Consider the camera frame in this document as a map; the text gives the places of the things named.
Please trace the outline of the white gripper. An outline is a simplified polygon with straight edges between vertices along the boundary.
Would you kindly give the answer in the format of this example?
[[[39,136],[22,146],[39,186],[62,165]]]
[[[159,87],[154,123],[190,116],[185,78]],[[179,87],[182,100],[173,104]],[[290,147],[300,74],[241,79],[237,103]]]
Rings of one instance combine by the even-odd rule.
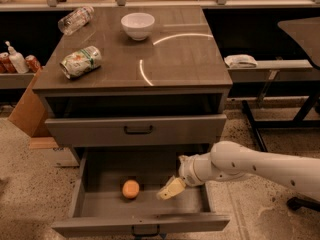
[[[185,190],[186,185],[195,187],[215,180],[221,173],[213,164],[210,153],[192,156],[181,155],[178,159],[180,161],[179,177],[172,176],[166,185],[159,190],[156,194],[159,200],[168,200],[177,196]]]

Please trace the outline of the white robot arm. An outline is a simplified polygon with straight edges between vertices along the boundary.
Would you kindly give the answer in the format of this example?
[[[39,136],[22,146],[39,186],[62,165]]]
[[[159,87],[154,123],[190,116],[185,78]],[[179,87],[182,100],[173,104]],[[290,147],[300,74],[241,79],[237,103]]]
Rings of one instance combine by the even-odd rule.
[[[253,174],[320,200],[320,160],[258,152],[231,141],[220,141],[205,154],[181,155],[178,176],[172,176],[157,198],[170,199],[187,186],[208,181],[230,181]]]

